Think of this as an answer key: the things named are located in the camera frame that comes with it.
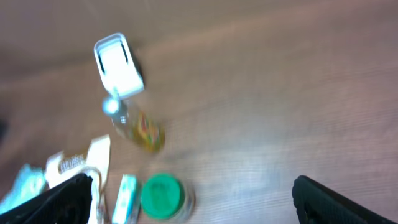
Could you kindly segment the small teal gum pack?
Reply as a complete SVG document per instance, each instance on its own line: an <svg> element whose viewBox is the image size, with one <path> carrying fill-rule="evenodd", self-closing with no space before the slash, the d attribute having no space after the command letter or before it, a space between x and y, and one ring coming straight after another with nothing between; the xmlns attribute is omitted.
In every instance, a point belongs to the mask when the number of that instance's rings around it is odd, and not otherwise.
<svg viewBox="0 0 398 224"><path fill-rule="evenodd" d="M124 174L111 219L112 224L136 224L139 214L139 182L134 175Z"/></svg>

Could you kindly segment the green wet wipes pack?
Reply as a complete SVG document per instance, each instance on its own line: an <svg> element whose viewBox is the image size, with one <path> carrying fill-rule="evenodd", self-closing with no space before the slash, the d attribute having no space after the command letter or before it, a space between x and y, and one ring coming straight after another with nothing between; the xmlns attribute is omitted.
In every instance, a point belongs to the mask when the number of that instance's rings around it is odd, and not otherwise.
<svg viewBox="0 0 398 224"><path fill-rule="evenodd" d="M1 200L1 214L40 195L46 186L44 171L24 164L17 174L12 189Z"/></svg>

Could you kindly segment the yellow liquid plastic bottle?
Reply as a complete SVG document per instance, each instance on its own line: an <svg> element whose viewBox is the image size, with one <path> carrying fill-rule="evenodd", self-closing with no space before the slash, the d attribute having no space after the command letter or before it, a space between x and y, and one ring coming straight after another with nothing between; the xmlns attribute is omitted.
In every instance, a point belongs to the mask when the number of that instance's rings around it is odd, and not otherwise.
<svg viewBox="0 0 398 224"><path fill-rule="evenodd" d="M133 101L107 96L102 103L118 134L150 152L160 151L165 132L160 123L149 117Z"/></svg>

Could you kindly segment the beige snack pouch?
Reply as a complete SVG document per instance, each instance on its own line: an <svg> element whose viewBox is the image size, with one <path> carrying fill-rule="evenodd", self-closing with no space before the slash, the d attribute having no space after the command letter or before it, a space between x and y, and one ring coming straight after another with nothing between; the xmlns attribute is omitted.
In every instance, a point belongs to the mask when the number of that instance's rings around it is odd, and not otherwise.
<svg viewBox="0 0 398 224"><path fill-rule="evenodd" d="M109 172L110 145L110 136L107 134L92 139L88 148L81 152L67 154L61 151L47 159L45 179L50 188L80 173L93 179L89 224L110 222L104 193Z"/></svg>

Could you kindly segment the white barcode scanner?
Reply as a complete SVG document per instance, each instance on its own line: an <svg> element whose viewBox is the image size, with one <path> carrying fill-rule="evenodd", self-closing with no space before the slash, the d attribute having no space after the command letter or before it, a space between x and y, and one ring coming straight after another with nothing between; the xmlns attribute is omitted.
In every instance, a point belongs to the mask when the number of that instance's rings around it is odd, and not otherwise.
<svg viewBox="0 0 398 224"><path fill-rule="evenodd" d="M104 89L111 96L125 99L144 90L139 64L124 34L117 32L97 41L93 51Z"/></svg>

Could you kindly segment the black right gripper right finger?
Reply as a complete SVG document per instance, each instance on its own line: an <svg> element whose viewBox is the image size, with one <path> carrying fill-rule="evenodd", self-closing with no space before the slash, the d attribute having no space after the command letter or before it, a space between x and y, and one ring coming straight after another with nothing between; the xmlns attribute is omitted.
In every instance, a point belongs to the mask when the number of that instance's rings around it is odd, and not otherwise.
<svg viewBox="0 0 398 224"><path fill-rule="evenodd" d="M300 224L394 224L305 175L294 180L292 198Z"/></svg>

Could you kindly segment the green lid jar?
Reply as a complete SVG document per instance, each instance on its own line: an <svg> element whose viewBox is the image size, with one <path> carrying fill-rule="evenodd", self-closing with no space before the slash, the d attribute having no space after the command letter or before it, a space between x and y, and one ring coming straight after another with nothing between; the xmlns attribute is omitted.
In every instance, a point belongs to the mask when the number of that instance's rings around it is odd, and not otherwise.
<svg viewBox="0 0 398 224"><path fill-rule="evenodd" d="M143 212L158 222L185 223L195 206L193 185L170 173L150 176L141 191Z"/></svg>

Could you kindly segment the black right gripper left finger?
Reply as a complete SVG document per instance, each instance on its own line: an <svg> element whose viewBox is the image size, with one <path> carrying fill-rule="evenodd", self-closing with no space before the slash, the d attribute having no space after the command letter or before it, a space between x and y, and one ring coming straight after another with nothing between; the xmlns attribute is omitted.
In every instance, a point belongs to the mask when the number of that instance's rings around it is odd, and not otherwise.
<svg viewBox="0 0 398 224"><path fill-rule="evenodd" d="M93 179L82 173L1 215L1 224L87 224Z"/></svg>

